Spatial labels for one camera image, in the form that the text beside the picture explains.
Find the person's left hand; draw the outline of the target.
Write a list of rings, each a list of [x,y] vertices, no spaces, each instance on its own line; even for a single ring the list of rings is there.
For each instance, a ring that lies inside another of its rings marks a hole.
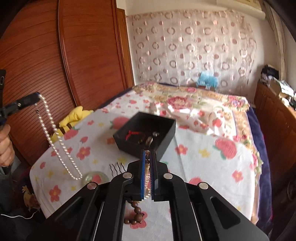
[[[13,143],[10,140],[9,133],[11,127],[8,124],[3,126],[0,133],[0,165],[1,167],[8,167],[14,162],[15,151]]]

